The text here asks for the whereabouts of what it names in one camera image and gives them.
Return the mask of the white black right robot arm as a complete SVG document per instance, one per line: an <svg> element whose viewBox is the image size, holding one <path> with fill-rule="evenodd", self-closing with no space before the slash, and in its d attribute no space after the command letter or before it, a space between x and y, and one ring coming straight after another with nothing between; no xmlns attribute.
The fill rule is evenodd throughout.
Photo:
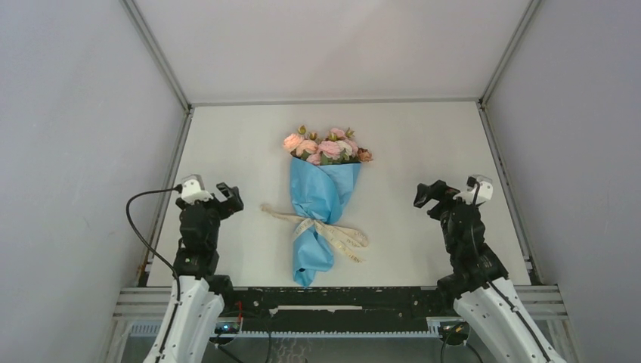
<svg viewBox="0 0 641 363"><path fill-rule="evenodd" d="M491 180L482 175L469 176L464 190L442 180L416 187L416 208L435 202L426 214L440 224L453 269L437 282L438 307L445 314L458 314L498 362L562 362L485 241L479 208L493 192Z"/></svg>

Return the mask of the blue wrapping paper sheet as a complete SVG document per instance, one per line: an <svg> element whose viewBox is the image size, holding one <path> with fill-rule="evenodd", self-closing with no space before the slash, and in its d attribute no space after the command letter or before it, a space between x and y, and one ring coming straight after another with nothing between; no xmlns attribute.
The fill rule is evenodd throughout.
<svg viewBox="0 0 641 363"><path fill-rule="evenodd" d="M296 215L325 224L337 223L344 213L361 170L360 163L316 166L293 158L290 199ZM314 225L293 242L293 280L310 287L318 272L334 266L333 248Z"/></svg>

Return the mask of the pink fake rose stem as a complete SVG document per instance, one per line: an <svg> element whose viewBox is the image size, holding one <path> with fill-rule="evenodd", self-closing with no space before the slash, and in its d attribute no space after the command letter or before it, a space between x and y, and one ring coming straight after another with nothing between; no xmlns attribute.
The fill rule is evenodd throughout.
<svg viewBox="0 0 641 363"><path fill-rule="evenodd" d="M359 147L354 140L355 131L333 128L317 148L320 166L359 163Z"/></svg>
<svg viewBox="0 0 641 363"><path fill-rule="evenodd" d="M295 151L296 148L305 140L306 135L307 129L304 125L301 125L294 133L285 137L285 139L283 140L283 148L288 153Z"/></svg>
<svg viewBox="0 0 641 363"><path fill-rule="evenodd" d="M310 139L304 139L295 149L295 155L303 160L309 156L316 154L318 151L318 143Z"/></svg>

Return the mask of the cream ribbon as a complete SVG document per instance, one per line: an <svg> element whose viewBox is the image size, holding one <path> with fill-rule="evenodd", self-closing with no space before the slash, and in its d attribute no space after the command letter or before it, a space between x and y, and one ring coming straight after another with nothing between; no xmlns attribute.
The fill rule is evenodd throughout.
<svg viewBox="0 0 641 363"><path fill-rule="evenodd" d="M347 256L351 261L355 263L365 262L365 260L355 252L355 249L367 248L369 246L367 236L360 230L337 225L329 225L317 219L298 216L295 214L278 213L274 211L269 204L262 204L260 209L262 212L265 212L276 219L295 223L296 228L293 232L293 240L301 237L302 234L310 228L314 228L328 244L343 255Z"/></svg>

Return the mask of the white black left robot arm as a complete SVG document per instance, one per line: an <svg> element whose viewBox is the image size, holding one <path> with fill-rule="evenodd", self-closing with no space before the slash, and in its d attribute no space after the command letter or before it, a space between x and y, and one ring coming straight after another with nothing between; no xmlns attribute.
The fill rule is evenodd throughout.
<svg viewBox="0 0 641 363"><path fill-rule="evenodd" d="M174 282L169 304L146 362L200 362L219 315L237 300L231 279L215 273L221 222L243 210L238 188L217 184L224 195L208 192L199 175L175 187L180 196L179 246L171 266Z"/></svg>

